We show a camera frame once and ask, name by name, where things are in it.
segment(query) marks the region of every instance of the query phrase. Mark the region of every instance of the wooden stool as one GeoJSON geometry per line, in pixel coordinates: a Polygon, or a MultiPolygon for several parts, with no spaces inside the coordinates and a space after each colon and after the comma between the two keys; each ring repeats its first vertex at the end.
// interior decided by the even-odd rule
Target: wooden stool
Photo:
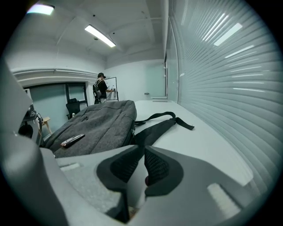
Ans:
{"type": "Polygon", "coordinates": [[[49,120],[50,120],[49,117],[43,118],[42,126],[46,125],[46,126],[47,126],[47,129],[48,129],[48,131],[49,131],[49,133],[52,134],[52,131],[50,130],[50,127],[49,127],[49,125],[48,125],[48,121],[49,121],[49,120]]]}

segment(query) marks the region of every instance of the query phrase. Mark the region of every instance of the whiteboard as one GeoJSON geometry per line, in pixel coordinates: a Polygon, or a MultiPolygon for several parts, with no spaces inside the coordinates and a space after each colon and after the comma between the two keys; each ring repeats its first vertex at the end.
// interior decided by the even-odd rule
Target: whiteboard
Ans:
{"type": "Polygon", "coordinates": [[[107,94],[107,100],[111,101],[111,100],[119,100],[118,99],[118,92],[117,92],[117,79],[116,77],[114,78],[110,78],[110,79],[104,79],[107,89],[111,90],[111,89],[115,89],[114,92],[112,93],[106,93],[107,94]]]}

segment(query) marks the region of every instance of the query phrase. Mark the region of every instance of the white ceiling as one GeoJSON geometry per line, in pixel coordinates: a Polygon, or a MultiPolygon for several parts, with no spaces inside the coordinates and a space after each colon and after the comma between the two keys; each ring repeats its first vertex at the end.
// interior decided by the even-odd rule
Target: white ceiling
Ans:
{"type": "Polygon", "coordinates": [[[50,16],[27,14],[17,35],[66,40],[102,56],[126,53],[137,45],[162,42],[160,0],[46,0],[55,6],[50,16]],[[116,44],[110,48],[85,31],[93,25],[116,44]]]}

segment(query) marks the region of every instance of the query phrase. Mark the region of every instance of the person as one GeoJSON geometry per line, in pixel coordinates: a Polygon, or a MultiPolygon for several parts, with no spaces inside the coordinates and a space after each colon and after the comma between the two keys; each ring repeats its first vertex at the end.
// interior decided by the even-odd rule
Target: person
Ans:
{"type": "Polygon", "coordinates": [[[104,76],[103,73],[99,73],[97,77],[98,77],[98,80],[96,81],[96,84],[97,84],[97,86],[98,86],[98,88],[101,92],[100,102],[104,103],[104,102],[106,102],[106,98],[107,98],[106,92],[111,93],[111,92],[114,92],[114,91],[108,89],[108,87],[107,87],[107,85],[104,81],[104,79],[106,77],[104,76]]]}

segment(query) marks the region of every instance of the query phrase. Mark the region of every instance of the black office chair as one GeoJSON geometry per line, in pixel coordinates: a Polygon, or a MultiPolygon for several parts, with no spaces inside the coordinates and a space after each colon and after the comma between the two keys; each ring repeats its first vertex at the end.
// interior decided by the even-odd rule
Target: black office chair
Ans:
{"type": "Polygon", "coordinates": [[[69,111],[69,115],[67,115],[68,119],[73,117],[73,113],[78,114],[80,112],[80,102],[74,99],[70,99],[69,102],[66,104],[66,107],[69,111]]]}

